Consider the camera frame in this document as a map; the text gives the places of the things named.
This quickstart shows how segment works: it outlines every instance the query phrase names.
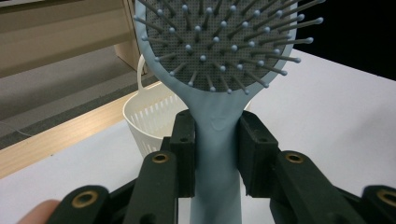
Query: cable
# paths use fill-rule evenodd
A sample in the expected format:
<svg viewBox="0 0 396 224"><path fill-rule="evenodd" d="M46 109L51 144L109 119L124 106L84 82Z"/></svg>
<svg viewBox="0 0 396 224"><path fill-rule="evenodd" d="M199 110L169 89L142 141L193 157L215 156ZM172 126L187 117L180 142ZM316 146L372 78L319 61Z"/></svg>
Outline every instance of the cable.
<svg viewBox="0 0 396 224"><path fill-rule="evenodd" d="M28 136L28 137L32 137L32 135L31 135L31 134L29 134L29 133L23 133L23 132L21 132L20 130L18 130L18 129L16 129L16 128L14 128L12 125L10 125L10 124L7 124L7 123L5 123L5 122L3 122L3 121L0 121L0 124L3 124L3 125L6 125L6 126L8 126L8 128L10 128L10 129L14 130L14 131L15 131L15 132L17 132L17 133L23 134L23 135L25 135L25 136Z"/></svg>

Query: white tabletop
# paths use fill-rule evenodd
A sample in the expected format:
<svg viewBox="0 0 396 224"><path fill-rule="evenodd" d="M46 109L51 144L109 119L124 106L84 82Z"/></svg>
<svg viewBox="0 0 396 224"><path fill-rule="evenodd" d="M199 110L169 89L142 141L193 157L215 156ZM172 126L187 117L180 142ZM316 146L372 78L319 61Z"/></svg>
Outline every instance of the white tabletop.
<svg viewBox="0 0 396 224"><path fill-rule="evenodd" d="M396 82L294 50L250 106L281 150L308 156L337 187L361 196L368 185L396 188ZM109 191L136 178L142 158L125 121L0 180L0 223L84 185ZM243 223L274 223L267 199L243 196ZM179 223L188 223L181 200Z"/></svg>

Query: hairbrush bristle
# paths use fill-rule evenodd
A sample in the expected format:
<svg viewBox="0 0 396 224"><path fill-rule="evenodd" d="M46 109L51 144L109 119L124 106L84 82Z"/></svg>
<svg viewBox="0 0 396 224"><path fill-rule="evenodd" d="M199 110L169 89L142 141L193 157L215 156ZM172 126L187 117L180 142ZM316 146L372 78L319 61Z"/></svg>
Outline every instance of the hairbrush bristle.
<svg viewBox="0 0 396 224"><path fill-rule="evenodd" d="M324 2L314 0L291 7L301 0L138 0L146 18L148 41L160 63L181 82L203 91L243 90L269 73L285 76L275 68L279 60L299 63L282 55L287 45L310 44L313 38L291 39L290 30L320 24L322 18L299 23L304 9Z"/></svg>

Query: hairbrush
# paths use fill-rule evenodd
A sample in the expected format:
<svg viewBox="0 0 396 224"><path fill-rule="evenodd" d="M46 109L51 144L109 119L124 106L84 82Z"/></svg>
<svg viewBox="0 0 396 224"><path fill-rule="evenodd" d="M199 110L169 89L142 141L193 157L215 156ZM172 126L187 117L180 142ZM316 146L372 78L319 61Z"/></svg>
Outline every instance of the hairbrush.
<svg viewBox="0 0 396 224"><path fill-rule="evenodd" d="M240 224L236 124L247 103L291 58L298 13L324 0L136 0L138 46L154 75L196 122L191 224Z"/></svg>

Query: plastic basket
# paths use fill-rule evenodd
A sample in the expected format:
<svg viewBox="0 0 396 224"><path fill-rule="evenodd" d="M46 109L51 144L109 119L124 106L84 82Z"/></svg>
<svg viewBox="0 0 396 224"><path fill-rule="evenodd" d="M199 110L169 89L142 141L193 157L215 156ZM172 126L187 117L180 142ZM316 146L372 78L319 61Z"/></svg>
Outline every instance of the plastic basket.
<svg viewBox="0 0 396 224"><path fill-rule="evenodd" d="M146 157L160 149L163 138L172 134L176 114L187 106L161 82L144 88L141 77L144 64L145 59L141 55L136 72L138 91L125 103L123 116L140 153Z"/></svg>

